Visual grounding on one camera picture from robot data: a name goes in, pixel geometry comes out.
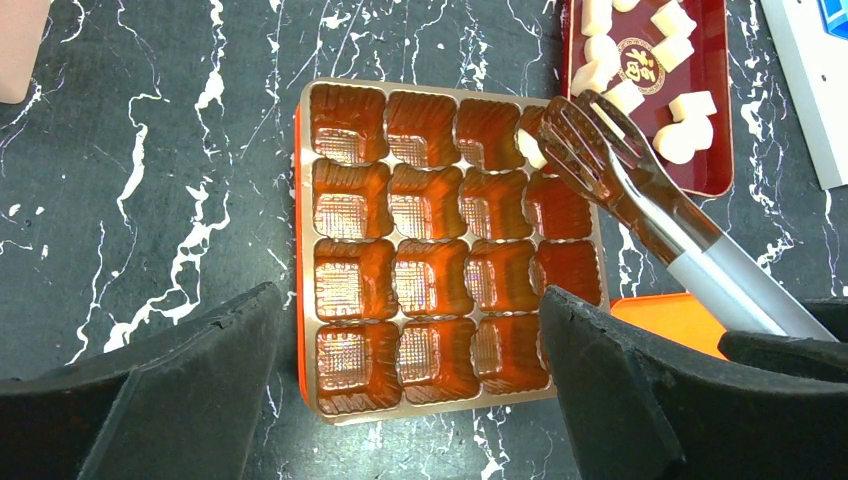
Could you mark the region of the oval white chocolate piece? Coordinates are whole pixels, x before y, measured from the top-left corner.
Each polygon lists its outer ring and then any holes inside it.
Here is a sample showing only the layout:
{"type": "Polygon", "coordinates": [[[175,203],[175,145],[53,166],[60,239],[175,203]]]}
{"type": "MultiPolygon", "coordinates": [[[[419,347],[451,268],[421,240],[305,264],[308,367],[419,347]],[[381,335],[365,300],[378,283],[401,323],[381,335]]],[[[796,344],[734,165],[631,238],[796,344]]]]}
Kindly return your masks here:
{"type": "Polygon", "coordinates": [[[541,170],[547,165],[547,160],[542,154],[537,140],[526,130],[519,129],[517,131],[516,143],[519,151],[532,168],[541,170]]]}

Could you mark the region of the metal tongs with white handle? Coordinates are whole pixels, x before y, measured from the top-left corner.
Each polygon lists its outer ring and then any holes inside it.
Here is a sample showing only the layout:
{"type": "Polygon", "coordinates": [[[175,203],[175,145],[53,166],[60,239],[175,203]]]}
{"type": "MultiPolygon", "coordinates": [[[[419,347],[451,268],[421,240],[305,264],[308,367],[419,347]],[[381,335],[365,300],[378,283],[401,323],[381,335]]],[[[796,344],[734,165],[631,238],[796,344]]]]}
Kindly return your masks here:
{"type": "Polygon", "coordinates": [[[551,99],[536,141],[570,188],[634,233],[726,329],[835,340],[672,181],[643,132],[599,93],[551,99]]]}

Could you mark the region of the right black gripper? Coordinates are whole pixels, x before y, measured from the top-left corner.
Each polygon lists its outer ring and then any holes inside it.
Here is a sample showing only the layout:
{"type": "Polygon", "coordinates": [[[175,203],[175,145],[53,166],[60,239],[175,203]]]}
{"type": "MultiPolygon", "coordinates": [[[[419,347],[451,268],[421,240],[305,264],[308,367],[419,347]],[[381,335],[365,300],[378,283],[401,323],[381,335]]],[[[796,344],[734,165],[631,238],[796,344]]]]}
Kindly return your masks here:
{"type": "Polygon", "coordinates": [[[806,299],[802,305],[837,338],[835,342],[734,331],[722,335],[718,350],[730,361],[762,370],[845,383],[847,300],[806,299]]]}

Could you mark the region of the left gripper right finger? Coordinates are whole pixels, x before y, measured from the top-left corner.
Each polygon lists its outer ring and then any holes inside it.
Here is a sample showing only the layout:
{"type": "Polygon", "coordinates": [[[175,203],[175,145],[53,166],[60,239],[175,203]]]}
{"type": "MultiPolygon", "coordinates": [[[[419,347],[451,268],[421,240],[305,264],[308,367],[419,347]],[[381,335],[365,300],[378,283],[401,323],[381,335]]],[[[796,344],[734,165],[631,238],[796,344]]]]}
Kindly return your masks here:
{"type": "Polygon", "coordinates": [[[843,479],[847,381],[718,359],[553,286],[541,337],[584,479],[843,479]]]}

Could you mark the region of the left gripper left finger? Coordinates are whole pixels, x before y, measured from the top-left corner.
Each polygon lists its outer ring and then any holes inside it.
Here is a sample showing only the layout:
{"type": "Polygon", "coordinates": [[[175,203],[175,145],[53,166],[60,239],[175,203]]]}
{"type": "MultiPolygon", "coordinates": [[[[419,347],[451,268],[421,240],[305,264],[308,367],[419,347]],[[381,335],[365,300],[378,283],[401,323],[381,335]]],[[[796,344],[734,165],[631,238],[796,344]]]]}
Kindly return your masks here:
{"type": "Polygon", "coordinates": [[[115,351],[1,383],[5,479],[238,479],[274,368],[270,282],[115,351]]]}

